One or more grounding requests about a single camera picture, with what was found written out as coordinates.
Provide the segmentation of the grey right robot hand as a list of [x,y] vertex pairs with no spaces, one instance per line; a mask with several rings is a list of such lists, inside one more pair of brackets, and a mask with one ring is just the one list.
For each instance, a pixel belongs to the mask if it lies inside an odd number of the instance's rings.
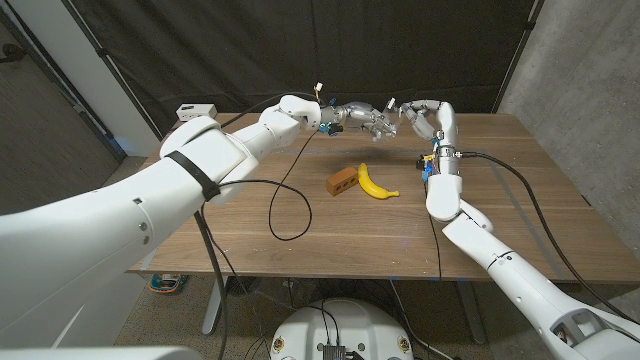
[[458,175],[457,121],[452,105],[439,100],[414,100],[403,103],[404,114],[414,132],[432,145],[437,174]]

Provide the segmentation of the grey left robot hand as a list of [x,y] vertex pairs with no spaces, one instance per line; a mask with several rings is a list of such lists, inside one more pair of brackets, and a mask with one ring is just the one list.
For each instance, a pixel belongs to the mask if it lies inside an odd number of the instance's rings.
[[342,132],[362,132],[376,142],[395,137],[397,126],[387,112],[381,112],[368,103],[350,102],[322,108],[319,132],[329,136],[337,136]]

